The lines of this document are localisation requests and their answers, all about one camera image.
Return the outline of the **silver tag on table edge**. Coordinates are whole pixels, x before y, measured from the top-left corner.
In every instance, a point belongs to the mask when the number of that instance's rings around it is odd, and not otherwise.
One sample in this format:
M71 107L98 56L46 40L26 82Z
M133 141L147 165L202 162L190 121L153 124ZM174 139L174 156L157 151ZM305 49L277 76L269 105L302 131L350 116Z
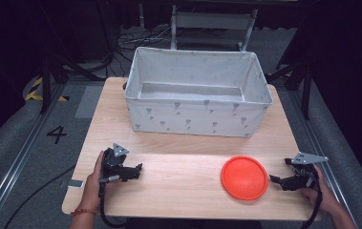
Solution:
M60 183L61 188L82 188L84 186L83 180L76 180L76 179L68 179L68 180L62 180Z

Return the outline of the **person's right hand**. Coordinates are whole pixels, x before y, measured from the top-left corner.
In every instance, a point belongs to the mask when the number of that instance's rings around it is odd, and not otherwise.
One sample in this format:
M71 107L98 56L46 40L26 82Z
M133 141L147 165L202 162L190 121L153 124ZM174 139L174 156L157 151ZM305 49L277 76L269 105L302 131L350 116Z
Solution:
M319 185L313 188L302 189L302 195L307 198L312 205L314 205L318 196L318 192L321 192L322 201L320 204L320 210L330 217L336 217L342 210L342 206L335 198L335 195L333 194L330 187L324 181L324 175L320 168L317 165L315 165L314 168L319 176Z

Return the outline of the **person's left hand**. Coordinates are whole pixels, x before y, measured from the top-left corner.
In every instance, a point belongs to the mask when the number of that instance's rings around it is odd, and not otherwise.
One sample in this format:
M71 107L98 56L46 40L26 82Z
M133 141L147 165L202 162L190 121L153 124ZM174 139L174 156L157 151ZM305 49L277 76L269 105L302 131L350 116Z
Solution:
M78 205L79 209L90 210L96 212L99 208L99 179L101 178L101 164L103 152L99 153L96 160L95 168L91 174L87 176L82 199Z

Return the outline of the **metal floor rail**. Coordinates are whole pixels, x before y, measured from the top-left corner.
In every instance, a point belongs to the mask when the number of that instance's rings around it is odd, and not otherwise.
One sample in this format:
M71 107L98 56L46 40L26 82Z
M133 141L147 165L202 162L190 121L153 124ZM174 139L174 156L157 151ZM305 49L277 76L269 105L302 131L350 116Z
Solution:
M306 137L309 140L309 144L311 145L311 152L316 156L326 156L324 149L321 146L319 139L317 138L316 133L314 132L310 120L305 118L305 115L301 108L301 99L296 92L288 92L288 97L294 107L295 113L299 116L300 125L305 130ZM341 186L336 179L336 176L333 170L330 167L331 159L329 161L319 162L318 166L322 170L325 181L331 188L335 198L338 200L340 204L344 206L344 208L349 212L351 219L353 219L353 215L351 213L351 209L347 203L347 200L342 192Z
M52 89L49 108L40 113L40 102L27 102L0 128L0 210L19 178L38 139L51 108L58 101L65 84Z

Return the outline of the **grey metal frame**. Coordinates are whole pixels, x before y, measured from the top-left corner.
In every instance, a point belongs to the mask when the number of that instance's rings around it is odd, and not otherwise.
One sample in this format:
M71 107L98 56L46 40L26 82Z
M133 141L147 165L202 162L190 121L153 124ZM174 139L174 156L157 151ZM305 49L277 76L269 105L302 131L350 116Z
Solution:
M252 34L257 10L248 14L216 13L216 12L185 12L179 11L177 5L172 6L171 15L171 43L170 49L177 48L177 29L219 29L245 31L245 38L238 43L241 52L247 49Z

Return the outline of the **orange round disc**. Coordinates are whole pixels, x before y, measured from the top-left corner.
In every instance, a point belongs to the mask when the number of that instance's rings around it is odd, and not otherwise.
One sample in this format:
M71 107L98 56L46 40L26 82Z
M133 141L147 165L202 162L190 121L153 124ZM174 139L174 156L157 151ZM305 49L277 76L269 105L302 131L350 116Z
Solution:
M241 200L260 198L268 186L265 168L249 156L229 159L222 168L221 182L228 194Z

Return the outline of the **black tripod stand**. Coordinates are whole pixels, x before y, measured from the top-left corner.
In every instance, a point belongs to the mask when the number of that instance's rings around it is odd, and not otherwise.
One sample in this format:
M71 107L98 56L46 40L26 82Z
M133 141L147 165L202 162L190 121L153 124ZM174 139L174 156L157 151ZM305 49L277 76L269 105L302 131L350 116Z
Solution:
M301 112L306 120L309 120L309 96L312 79L312 51L304 52L303 56L292 64L287 65L276 73L266 74L266 82L270 83L282 76L290 74L285 83L288 91L296 91L300 85L303 85L301 98Z
M32 0L38 13L33 17L32 22L36 29L42 47L42 65L40 76L43 79L43 101L41 114L46 113L52 104L51 77L59 85L66 84L69 76L64 69L68 66L75 73L85 76L92 81L105 81L105 78L98 77L90 71L80 67L73 60L61 54L53 42L53 24L45 12L40 0Z

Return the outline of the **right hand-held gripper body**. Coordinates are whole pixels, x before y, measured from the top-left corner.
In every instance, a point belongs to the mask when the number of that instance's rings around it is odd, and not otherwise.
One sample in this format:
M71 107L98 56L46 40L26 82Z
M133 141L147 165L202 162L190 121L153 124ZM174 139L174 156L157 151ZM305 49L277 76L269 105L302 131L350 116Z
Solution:
M326 156L316 156L302 152L299 152L294 158L286 158L285 164L290 166L294 173L294 176L288 177L286 182L296 183L298 189L313 187L319 180L314 164L328 160Z

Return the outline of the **grey fabric storage box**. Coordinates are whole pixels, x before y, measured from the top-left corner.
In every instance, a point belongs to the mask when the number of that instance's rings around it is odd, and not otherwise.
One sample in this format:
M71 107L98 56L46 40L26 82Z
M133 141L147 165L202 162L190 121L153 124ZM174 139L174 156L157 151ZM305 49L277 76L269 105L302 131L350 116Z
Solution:
M125 89L139 132L250 137L273 103L253 52L136 49Z

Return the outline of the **yellow black floor tape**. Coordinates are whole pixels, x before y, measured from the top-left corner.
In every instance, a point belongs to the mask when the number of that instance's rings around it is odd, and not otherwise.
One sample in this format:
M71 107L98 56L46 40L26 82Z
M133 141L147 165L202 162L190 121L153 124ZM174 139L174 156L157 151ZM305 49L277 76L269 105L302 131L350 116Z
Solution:
M43 96L37 94L37 90L40 87L40 84L43 82L41 76L37 77L37 79L33 82L31 89L29 90L28 94L25 97L25 100L37 100L43 101ZM58 101L68 102L70 100L69 96L60 96Z

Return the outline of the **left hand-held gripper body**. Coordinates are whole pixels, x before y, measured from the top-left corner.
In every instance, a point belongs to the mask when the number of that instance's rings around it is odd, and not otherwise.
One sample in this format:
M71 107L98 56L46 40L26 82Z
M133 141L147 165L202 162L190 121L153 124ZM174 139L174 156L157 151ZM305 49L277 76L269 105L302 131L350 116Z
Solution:
M126 182L128 179L133 178L132 169L124 167L123 162L129 151L117 143L113 144L112 148L108 148L103 153L100 179L103 183L121 179Z

